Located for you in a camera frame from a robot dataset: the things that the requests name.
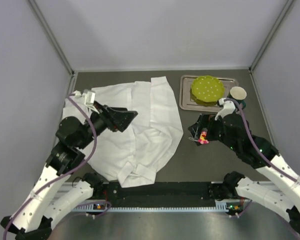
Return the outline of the pink flower brooch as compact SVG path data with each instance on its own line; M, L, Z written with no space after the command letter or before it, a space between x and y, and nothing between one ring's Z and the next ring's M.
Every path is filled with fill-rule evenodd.
M194 142L197 146L207 145L210 142L207 140L207 132L201 131L196 132L194 135L188 138L190 141Z

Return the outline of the white shirt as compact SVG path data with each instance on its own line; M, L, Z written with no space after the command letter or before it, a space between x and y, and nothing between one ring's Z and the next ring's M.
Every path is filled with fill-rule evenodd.
M123 188L151 185L175 154L184 134L174 91L166 77L95 87L95 100L110 107L137 111L124 132L106 129L95 152L90 143L82 152L93 170Z

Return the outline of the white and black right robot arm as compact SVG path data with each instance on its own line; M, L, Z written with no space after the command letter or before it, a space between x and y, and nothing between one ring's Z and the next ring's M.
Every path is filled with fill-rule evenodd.
M268 140L251 133L249 123L242 115L200 114L188 131L197 142L221 142L280 191L269 190L233 171L224 177L222 183L226 195L248 198L266 207L286 220L300 235L300 176Z

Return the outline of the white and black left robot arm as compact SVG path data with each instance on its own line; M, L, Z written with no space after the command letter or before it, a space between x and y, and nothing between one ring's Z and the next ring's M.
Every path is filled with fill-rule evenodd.
M55 134L58 143L52 148L32 191L13 215L5 216L0 222L4 239L12 233L17 240L47 240L62 219L90 199L104 183L100 175L87 173L72 190L53 200L70 176L93 156L85 156L82 150L92 144L91 153L94 153L100 134L105 130L122 133L138 115L137 111L110 107L97 101L91 105L91 115L77 104L75 107L85 121L68 116L60 122Z

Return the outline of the silver metal tray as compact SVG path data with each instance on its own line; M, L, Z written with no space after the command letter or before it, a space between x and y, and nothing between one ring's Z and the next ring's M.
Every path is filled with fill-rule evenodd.
M191 85L194 79L198 78L198 75L183 75L180 78L180 93L179 93L179 106L183 110L187 111L198 111L205 113L217 113L221 110L221 108L215 104L213 106L204 106L197 104L191 98ZM217 77L224 86L224 95L223 97L227 97L231 88L238 87L239 82L235 78L228 77Z

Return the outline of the green dotted plate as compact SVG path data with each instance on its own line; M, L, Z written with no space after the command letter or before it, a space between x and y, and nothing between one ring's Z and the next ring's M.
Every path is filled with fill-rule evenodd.
M195 78L190 86L190 97L199 105L214 106L224 96L223 83L214 76L204 75Z

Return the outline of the dark green mug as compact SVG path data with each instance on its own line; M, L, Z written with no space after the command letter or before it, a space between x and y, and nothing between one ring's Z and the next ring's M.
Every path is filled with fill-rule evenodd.
M247 92L244 88L240 86L232 87L227 97L236 100L238 104L241 106L242 110L246 108L245 99L247 97Z

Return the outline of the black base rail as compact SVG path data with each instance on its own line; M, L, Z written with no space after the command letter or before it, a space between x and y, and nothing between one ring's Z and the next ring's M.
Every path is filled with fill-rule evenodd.
M150 185L122 188L117 182L103 184L93 191L88 201L109 201L122 207L196 206L199 202L223 200L240 201L241 196L222 183L212 182L156 182Z

